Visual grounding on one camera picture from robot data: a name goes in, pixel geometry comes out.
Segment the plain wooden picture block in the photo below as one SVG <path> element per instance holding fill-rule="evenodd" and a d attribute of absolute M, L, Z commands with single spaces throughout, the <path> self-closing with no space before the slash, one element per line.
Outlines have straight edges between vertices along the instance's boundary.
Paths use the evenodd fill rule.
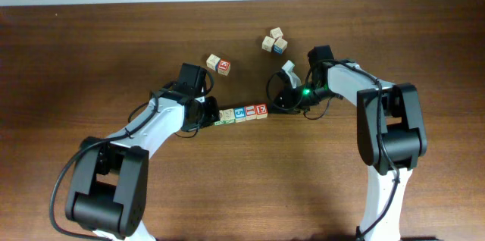
<path fill-rule="evenodd" d="M 219 126 L 224 124 L 224 113 L 222 110 L 219 110 L 219 116 L 218 119 L 214 122 L 215 126 Z"/>

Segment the wooden block green N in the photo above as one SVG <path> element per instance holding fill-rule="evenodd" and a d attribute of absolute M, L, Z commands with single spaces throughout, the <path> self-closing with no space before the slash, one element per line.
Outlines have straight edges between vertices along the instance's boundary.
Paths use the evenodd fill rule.
<path fill-rule="evenodd" d="M 233 124 L 236 121 L 233 108 L 223 110 L 222 115 L 224 124 Z"/>

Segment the wooden block red I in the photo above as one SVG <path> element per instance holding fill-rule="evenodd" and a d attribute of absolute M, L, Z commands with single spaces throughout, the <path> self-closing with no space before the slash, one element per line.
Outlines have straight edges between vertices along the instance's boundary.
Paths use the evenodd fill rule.
<path fill-rule="evenodd" d="M 245 115 L 246 115 L 247 121 L 254 120 L 254 119 L 257 118 L 257 112 L 255 110 L 254 105 L 245 106 L 244 110 L 245 110 Z"/>

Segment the wooden block blue 5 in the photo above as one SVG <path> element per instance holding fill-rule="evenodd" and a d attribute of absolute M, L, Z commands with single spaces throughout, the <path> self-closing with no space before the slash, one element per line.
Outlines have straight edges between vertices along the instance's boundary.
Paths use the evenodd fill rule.
<path fill-rule="evenodd" d="M 235 122 L 240 123 L 246 121 L 246 111 L 244 107 L 234 109 Z"/>

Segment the wooden block green R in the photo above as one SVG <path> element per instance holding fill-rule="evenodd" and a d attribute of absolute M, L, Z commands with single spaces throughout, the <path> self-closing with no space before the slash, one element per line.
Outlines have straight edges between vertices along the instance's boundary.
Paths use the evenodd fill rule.
<path fill-rule="evenodd" d="M 255 105 L 257 119 L 266 118 L 268 116 L 268 108 L 266 104 Z"/>

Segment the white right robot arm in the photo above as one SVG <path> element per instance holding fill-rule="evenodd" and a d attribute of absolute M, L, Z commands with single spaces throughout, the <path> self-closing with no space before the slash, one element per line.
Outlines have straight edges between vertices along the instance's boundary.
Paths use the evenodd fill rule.
<path fill-rule="evenodd" d="M 291 61 L 275 72 L 283 89 L 268 99 L 270 112 L 307 114 L 311 107 L 332 99 L 352 103 L 358 152 L 368 169 L 365 212 L 355 238 L 400 240 L 405 189 L 427 151 L 417 88 L 382 80 L 355 61 L 336 60 L 328 45 L 314 47 L 307 58 L 310 68 L 305 79 L 294 73 Z"/>

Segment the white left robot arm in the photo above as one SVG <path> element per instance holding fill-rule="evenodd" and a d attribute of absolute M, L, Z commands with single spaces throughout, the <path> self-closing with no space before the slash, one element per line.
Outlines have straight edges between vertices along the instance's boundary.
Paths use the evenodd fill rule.
<path fill-rule="evenodd" d="M 212 75 L 184 63 L 179 76 L 136 108 L 128 123 L 108 137 L 86 137 L 61 171 L 74 170 L 65 216 L 88 230 L 86 239 L 152 240 L 142 222 L 146 208 L 149 160 L 171 135 L 196 135 L 219 120 L 209 96 Z"/>

